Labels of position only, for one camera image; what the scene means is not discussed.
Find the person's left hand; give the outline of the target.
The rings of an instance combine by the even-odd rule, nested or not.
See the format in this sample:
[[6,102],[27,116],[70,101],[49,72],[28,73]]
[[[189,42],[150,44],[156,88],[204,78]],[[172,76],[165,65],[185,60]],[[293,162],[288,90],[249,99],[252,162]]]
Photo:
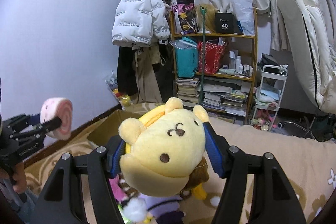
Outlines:
[[25,165],[23,162],[19,162],[13,167],[13,174],[9,175],[3,168],[0,169],[1,178],[12,178],[15,181],[13,190],[18,194],[22,194],[27,189],[27,180],[25,174]]

